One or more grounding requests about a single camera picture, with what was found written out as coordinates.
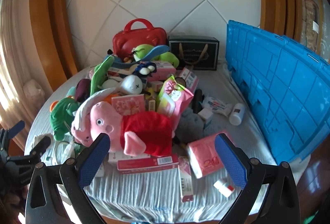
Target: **tissue package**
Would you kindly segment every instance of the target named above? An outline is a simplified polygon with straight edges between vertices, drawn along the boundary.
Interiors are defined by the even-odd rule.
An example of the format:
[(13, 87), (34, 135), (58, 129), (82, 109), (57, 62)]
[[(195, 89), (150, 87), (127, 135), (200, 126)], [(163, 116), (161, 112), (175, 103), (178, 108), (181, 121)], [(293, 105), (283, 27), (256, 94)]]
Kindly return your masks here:
[(202, 138), (187, 145), (189, 162), (196, 178), (201, 178), (224, 167), (214, 148), (216, 135)]

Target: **blue plastic lid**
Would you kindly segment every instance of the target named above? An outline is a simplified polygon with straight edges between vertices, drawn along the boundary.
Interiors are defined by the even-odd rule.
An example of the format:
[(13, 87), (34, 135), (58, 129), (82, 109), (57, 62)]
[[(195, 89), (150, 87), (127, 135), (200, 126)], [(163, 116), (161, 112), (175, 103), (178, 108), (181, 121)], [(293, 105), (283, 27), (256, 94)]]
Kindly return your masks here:
[(330, 133), (330, 65), (286, 37), (230, 20), (226, 59), (276, 162), (306, 158)]

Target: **sheer curtain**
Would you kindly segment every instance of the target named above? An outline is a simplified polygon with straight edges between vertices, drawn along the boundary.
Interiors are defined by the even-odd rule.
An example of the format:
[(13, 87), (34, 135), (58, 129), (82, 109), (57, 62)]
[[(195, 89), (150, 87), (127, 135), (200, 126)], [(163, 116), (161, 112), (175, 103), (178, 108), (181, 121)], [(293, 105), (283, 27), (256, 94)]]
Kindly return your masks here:
[(17, 26), (17, 7), (18, 0), (0, 0), (0, 124), (8, 129), (25, 121), (25, 129), (14, 138), (24, 150), (37, 108), (23, 91), (31, 76)]

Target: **pink plush arm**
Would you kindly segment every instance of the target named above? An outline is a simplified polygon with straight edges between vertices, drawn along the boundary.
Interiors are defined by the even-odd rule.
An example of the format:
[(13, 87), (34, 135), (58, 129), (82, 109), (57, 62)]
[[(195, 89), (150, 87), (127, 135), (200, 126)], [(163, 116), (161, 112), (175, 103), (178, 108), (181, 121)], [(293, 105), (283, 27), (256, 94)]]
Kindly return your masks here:
[(125, 138), (125, 148), (124, 153), (130, 156), (137, 156), (144, 153), (146, 150), (146, 144), (131, 131), (124, 133)]

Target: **red handbag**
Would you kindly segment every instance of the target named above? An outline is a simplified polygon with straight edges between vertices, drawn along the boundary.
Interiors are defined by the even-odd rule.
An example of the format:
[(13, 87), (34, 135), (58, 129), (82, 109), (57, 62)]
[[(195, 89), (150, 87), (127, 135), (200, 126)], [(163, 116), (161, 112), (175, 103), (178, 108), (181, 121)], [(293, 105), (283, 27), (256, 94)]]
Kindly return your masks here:
[[(131, 30), (134, 22), (141, 22), (146, 28)], [(125, 57), (130, 57), (133, 48), (139, 45), (166, 45), (166, 37), (163, 28), (155, 28), (146, 19), (133, 19), (127, 23), (123, 31), (113, 37), (113, 53), (123, 60)]]

